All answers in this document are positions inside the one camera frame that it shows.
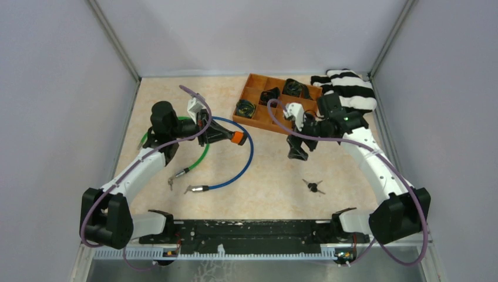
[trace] white clip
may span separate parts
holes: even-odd
[[[363,160],[361,161],[361,163],[358,165],[358,167],[361,169],[363,167],[363,164],[366,162],[366,160],[371,157],[371,156],[375,156],[375,155],[378,155],[378,154],[382,154],[383,151],[381,149],[375,149],[371,152],[369,152],[368,154],[366,154],[364,157],[363,157]]]
[[[284,108],[285,119],[292,118],[296,128],[301,131],[304,125],[305,115],[304,109],[299,103],[289,103]]]
[[[218,254],[220,256],[224,256],[225,255],[225,248],[223,247],[223,244],[219,244],[218,245]]]
[[[192,120],[197,124],[197,113],[202,110],[203,104],[199,101],[199,99],[193,97],[187,103],[187,112]]]

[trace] small black cross-shaped part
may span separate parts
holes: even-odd
[[[318,185],[316,183],[310,183],[310,184],[308,184],[308,188],[313,193],[318,192]]]
[[[320,193],[320,194],[325,194],[324,192],[322,192],[322,191],[318,190],[318,185],[319,185],[320,183],[322,183],[322,180],[320,180],[320,181],[318,181],[318,182],[316,182],[316,183],[313,183],[313,182],[312,182],[312,183],[310,183],[310,182],[307,182],[307,181],[306,181],[306,180],[304,180],[304,179],[303,179],[302,181],[304,181],[304,183],[306,183],[306,185],[308,185],[308,189],[309,189],[310,191],[312,191],[313,193],[318,192],[318,193]]]

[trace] black and white striped fabric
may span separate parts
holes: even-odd
[[[370,82],[363,81],[349,69],[327,71],[327,76],[312,76],[311,84],[322,87],[322,95],[337,93],[342,106],[348,111],[369,113],[377,107]]]

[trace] table surface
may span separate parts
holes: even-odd
[[[309,75],[275,76],[309,83]],[[187,116],[189,95],[185,85],[202,94],[214,116],[231,119],[247,76],[184,78],[144,78],[133,108],[123,148],[117,164],[121,172],[137,155],[137,145],[150,127],[152,106],[169,101],[178,116]],[[365,115],[377,141],[372,114]],[[223,122],[230,130],[236,127]],[[286,135],[244,126],[254,141],[251,166],[236,182],[204,193],[184,194],[188,185],[215,185],[235,176],[249,157],[249,142],[237,146],[221,141],[210,146],[204,161],[190,173],[174,181],[168,178],[194,163],[204,150],[197,141],[180,143],[174,159],[156,174],[131,204],[133,214],[149,209],[162,210],[177,219],[329,219],[347,207],[375,209],[375,196],[360,169],[335,142],[319,142],[308,161],[287,158]],[[323,182],[326,194],[310,192],[302,179]]]

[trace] orange cap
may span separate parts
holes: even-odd
[[[231,141],[235,144],[239,144],[243,138],[244,138],[243,132],[235,131],[234,136],[232,137]]]

